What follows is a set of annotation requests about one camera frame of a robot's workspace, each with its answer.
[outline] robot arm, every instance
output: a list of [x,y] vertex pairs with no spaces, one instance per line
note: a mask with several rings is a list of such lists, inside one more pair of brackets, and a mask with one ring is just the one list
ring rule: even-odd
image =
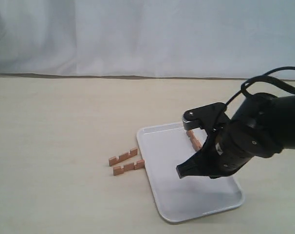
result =
[[[283,149],[295,149],[295,87],[268,76],[289,69],[295,67],[278,68],[247,80],[226,104],[213,103],[186,111],[184,128],[204,129],[207,139],[198,152],[177,166],[179,177],[231,176],[254,156],[269,158]],[[259,81],[294,95],[280,98],[268,93],[248,93],[246,89]],[[240,93],[246,99],[230,119],[225,114],[226,107]]]

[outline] white curtain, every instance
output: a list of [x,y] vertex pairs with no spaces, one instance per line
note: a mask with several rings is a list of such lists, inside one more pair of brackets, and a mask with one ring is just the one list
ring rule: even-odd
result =
[[286,65],[295,0],[0,0],[0,73],[249,78]]

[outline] white tray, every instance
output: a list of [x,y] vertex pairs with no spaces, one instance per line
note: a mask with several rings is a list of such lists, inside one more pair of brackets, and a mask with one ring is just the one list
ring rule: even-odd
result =
[[[203,144],[205,131],[194,135]],[[182,222],[239,207],[244,194],[231,177],[179,179],[176,166],[195,151],[182,123],[140,129],[137,140],[159,214],[168,222]]]

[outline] table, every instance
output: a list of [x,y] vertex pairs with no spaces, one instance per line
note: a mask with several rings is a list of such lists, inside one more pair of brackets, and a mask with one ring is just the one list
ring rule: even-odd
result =
[[108,166],[137,146],[140,128],[225,102],[242,82],[0,76],[0,234],[295,233],[294,150],[237,173],[240,208],[179,225],[158,215],[145,170],[113,176]]

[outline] fabric backdrop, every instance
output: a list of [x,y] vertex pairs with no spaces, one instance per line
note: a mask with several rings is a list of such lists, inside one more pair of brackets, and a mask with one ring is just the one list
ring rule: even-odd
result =
[[295,0],[0,0],[0,73],[248,78],[285,65]]

